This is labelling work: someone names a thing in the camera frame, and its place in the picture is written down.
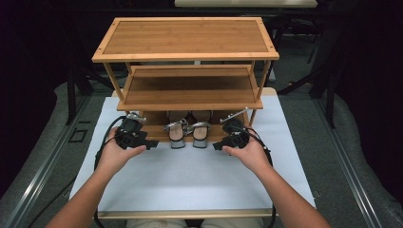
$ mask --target bamboo shelf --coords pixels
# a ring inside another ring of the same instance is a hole
[[[272,60],[278,59],[259,17],[147,17],[115,18],[92,57],[102,63],[115,87],[121,111],[140,111],[148,137],[168,142],[162,126],[168,110],[214,110],[215,118],[253,109],[252,124],[263,105],[260,95]],[[179,65],[181,61],[235,61],[250,64]],[[257,85],[255,61],[264,61]],[[153,65],[172,62],[170,66]],[[120,89],[111,63],[125,63],[128,76]],[[209,141],[224,136],[213,120]]]

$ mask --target dark background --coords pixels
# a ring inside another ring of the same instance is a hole
[[[296,18],[328,20],[314,66],[326,63],[335,49],[343,50],[336,56],[336,64],[345,61],[337,78],[336,93],[355,116],[368,164],[384,187],[402,202],[403,6],[400,2],[367,0],[352,5],[352,1],[344,4],[338,1],[330,9],[287,13]],[[1,123],[4,124],[0,137],[1,196],[48,122],[57,99],[54,88],[67,80],[72,69],[103,70],[93,65],[90,58],[115,16],[237,16],[244,11],[188,11],[174,9],[172,1],[134,0],[68,1],[68,4],[16,0],[3,1],[0,10]],[[278,13],[274,9],[254,12]]]

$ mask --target white table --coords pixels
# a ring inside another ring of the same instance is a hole
[[[313,206],[315,202],[274,89],[265,88],[264,109],[254,128],[272,151],[277,171]],[[93,172],[95,154],[110,125],[124,112],[119,98],[107,97],[71,197]],[[103,219],[200,219],[270,216],[272,201],[256,176],[240,161],[214,150],[187,143],[170,149],[160,142],[131,159],[107,186],[99,204]]]
[[[175,0],[183,8],[315,8],[316,0]]]

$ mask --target finger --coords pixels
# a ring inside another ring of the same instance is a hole
[[[112,129],[110,129],[109,134],[107,135],[108,139],[113,139],[116,135],[116,131],[118,130],[118,127],[115,126]]]
[[[127,154],[128,158],[131,159],[131,158],[143,153],[146,150],[146,148],[147,147],[145,145],[140,145],[135,148],[127,149],[125,151],[125,153]]]
[[[236,154],[237,154],[237,149],[236,148],[233,148],[233,147],[230,147],[230,146],[227,146],[227,145],[223,146],[222,150],[225,153],[227,153],[228,155],[231,155],[231,156],[236,156]]]
[[[254,135],[254,136],[257,136],[257,135],[256,135],[256,132],[255,132],[254,130],[252,130],[252,128],[248,129],[248,132],[251,133],[251,134]],[[249,136],[249,142],[255,141],[255,140],[256,140],[256,139],[255,139],[254,137]]]

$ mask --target black cable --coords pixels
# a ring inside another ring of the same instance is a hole
[[[254,138],[254,139],[261,145],[261,147],[263,147],[263,150],[264,150],[264,152],[265,152],[265,154],[266,154],[267,160],[268,160],[269,163],[273,166],[273,160],[272,160],[272,157],[270,156],[270,150],[269,150],[269,149],[267,148],[267,146],[264,144],[263,140],[260,138],[260,135],[258,134],[258,132],[257,132],[255,129],[249,128],[249,127],[240,128],[240,127],[233,126],[233,125],[228,125],[227,127],[231,127],[231,128],[233,128],[233,129],[240,130],[240,131],[242,131],[243,133],[248,134],[250,137]],[[247,130],[253,131],[256,135],[250,133],[250,132],[247,131]],[[272,209],[272,217],[271,217],[270,223],[267,225],[267,228],[272,228],[273,225],[274,225],[275,222],[276,222],[276,207],[275,207],[275,204],[274,204],[274,203],[273,203],[272,205],[273,205],[273,206],[272,206],[272,208],[273,208],[273,209]]]
[[[28,228],[32,227],[33,223],[35,223],[35,221],[40,218],[42,216],[42,214],[51,206],[51,204],[53,202],[55,202],[60,195],[63,194],[63,192],[66,191],[66,189],[71,186],[72,183],[74,183],[74,181],[76,180],[77,176],[75,176],[63,189],[62,191],[60,191],[39,213],[38,215],[36,215],[36,217],[33,219],[33,221],[29,224]]]
[[[103,138],[103,140],[102,140],[102,144],[101,144],[100,150],[99,150],[99,151],[97,152],[97,154],[95,155],[94,170],[95,170],[95,169],[97,168],[97,166],[98,166],[98,162],[100,161],[100,158],[101,158],[101,156],[102,156],[102,152],[103,152],[103,150],[104,150],[105,145],[106,145],[107,143],[109,143],[109,141],[111,141],[112,139],[114,139],[114,138],[117,137],[117,135],[115,135],[113,138],[111,138],[111,139],[109,139],[109,140],[106,141],[107,135],[109,135],[110,130],[112,129],[113,125],[114,125],[116,122],[118,122],[119,120],[123,120],[123,119],[125,119],[125,118],[126,118],[126,116],[120,116],[120,117],[118,117],[115,121],[113,121],[113,122],[110,124],[109,128],[107,129],[106,133],[104,134],[104,138]],[[95,221],[95,223],[97,224],[98,227],[100,227],[100,228],[105,228],[104,225],[101,223],[101,221],[100,221],[99,218],[98,218],[98,209],[96,209],[95,212],[94,212],[94,221]]]

